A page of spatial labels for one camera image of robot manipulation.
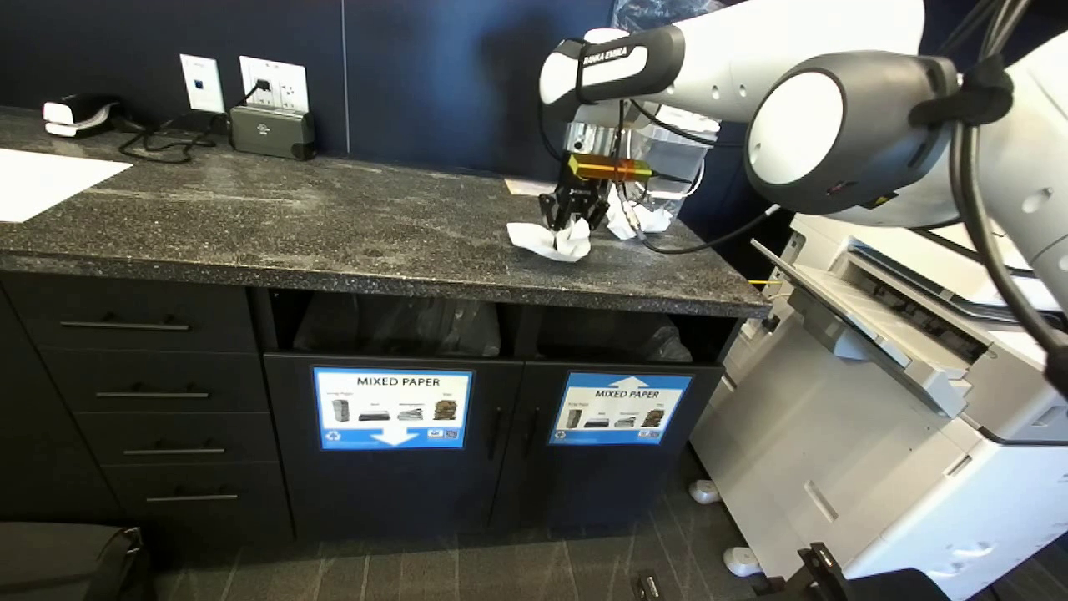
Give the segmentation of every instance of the wall outlet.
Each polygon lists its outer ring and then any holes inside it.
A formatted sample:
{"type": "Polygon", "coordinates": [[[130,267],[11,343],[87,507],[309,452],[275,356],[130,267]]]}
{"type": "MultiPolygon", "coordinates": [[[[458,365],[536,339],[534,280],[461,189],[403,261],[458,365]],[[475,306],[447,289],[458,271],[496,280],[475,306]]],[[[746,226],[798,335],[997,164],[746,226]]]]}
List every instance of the wall outlet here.
{"type": "Polygon", "coordinates": [[[186,80],[190,110],[226,113],[219,67],[209,55],[175,54],[186,80]]]}
{"type": "Polygon", "coordinates": [[[307,113],[307,74],[299,63],[275,63],[259,55],[240,55],[242,104],[251,107],[284,107],[307,113]]]}

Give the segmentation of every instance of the white device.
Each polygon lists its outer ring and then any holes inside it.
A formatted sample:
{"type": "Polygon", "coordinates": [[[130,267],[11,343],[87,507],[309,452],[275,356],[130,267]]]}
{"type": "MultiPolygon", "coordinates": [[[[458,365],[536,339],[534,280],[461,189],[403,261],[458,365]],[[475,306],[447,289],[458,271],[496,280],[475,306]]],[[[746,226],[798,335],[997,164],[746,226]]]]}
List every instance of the white device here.
{"type": "Polygon", "coordinates": [[[58,100],[46,100],[40,107],[44,130],[52,136],[80,136],[109,121],[109,110],[117,107],[117,95],[109,92],[70,92],[58,100]]]}
{"type": "Polygon", "coordinates": [[[911,231],[795,231],[769,257],[777,326],[738,335],[689,443],[768,576],[819,540],[843,576],[916,566],[970,597],[1068,527],[1068,405],[1040,346],[872,261],[897,265],[911,231]]]}

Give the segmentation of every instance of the granite countertop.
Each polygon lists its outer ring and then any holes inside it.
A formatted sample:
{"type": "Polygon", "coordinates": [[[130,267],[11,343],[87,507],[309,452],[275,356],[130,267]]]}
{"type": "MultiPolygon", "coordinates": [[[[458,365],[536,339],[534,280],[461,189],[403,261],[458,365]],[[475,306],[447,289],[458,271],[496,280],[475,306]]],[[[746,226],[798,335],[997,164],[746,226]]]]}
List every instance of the granite countertop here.
{"type": "MultiPolygon", "coordinates": [[[[0,148],[14,151],[123,159],[121,141],[56,141],[37,115],[0,113],[0,148]]],[[[516,217],[536,217],[534,198],[510,198],[495,176],[196,151],[192,164],[134,164],[25,223],[0,223],[0,272],[763,312],[715,250],[597,237],[584,265],[547,265],[507,243],[516,217]]],[[[660,243],[694,239],[675,226],[660,243]]]]}

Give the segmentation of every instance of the label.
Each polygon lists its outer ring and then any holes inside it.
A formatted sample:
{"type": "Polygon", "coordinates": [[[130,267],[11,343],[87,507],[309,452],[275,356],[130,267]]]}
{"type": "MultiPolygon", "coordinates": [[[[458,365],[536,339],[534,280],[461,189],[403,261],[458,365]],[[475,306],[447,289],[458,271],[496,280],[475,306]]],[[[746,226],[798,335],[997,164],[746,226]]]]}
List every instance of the label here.
{"type": "Polygon", "coordinates": [[[687,386],[683,373],[569,373],[549,443],[660,443],[687,386]]]}
{"type": "Polygon", "coordinates": [[[471,370],[313,366],[322,452],[462,447],[471,370]]]}

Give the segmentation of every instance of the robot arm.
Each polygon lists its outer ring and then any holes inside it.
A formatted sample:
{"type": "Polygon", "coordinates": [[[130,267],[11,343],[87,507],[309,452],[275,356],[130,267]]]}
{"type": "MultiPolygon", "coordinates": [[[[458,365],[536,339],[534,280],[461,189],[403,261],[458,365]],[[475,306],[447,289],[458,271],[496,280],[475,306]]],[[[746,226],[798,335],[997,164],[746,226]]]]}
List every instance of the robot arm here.
{"type": "Polygon", "coordinates": [[[716,13],[604,44],[565,40],[539,67],[545,107],[645,95],[655,104],[750,121],[768,91],[818,54],[915,54],[920,0],[746,0],[716,13]]]}
{"type": "Polygon", "coordinates": [[[619,104],[746,122],[798,63],[841,51],[915,54],[920,30],[920,0],[746,0],[646,34],[594,30],[586,40],[561,40],[536,80],[545,110],[567,121],[558,189],[539,198],[547,226],[597,226],[617,179],[655,173],[639,157],[619,152],[619,104]]]}
{"type": "MultiPolygon", "coordinates": [[[[1004,44],[1015,25],[1004,22],[1023,8],[1023,0],[1004,0],[989,40],[1004,44]]],[[[963,213],[970,237],[984,231],[975,226],[980,213],[990,213],[1068,306],[1068,80],[1062,75],[1068,34],[1006,74],[997,67],[1002,44],[993,44],[997,51],[980,59],[990,67],[993,55],[993,75],[980,80],[961,75],[947,59],[915,55],[920,25],[920,0],[746,0],[649,34],[567,40],[545,59],[536,91],[547,110],[579,130],[619,130],[619,110],[613,110],[619,100],[750,122],[750,185],[760,198],[801,213],[920,226],[956,217],[966,205],[955,198],[980,198],[963,213]]],[[[607,157],[604,142],[586,141],[607,136],[569,133],[565,157],[619,159],[619,142],[607,157]]],[[[597,195],[597,169],[567,173],[545,206],[558,206],[572,179],[586,198],[597,195]]],[[[1006,278],[993,272],[997,261],[984,257],[984,265],[1006,295],[1002,282],[1006,278]]],[[[1068,346],[1055,335],[1035,337],[1051,356],[1056,350],[1056,370],[1064,370],[1056,386],[1068,394],[1068,346]]]]}

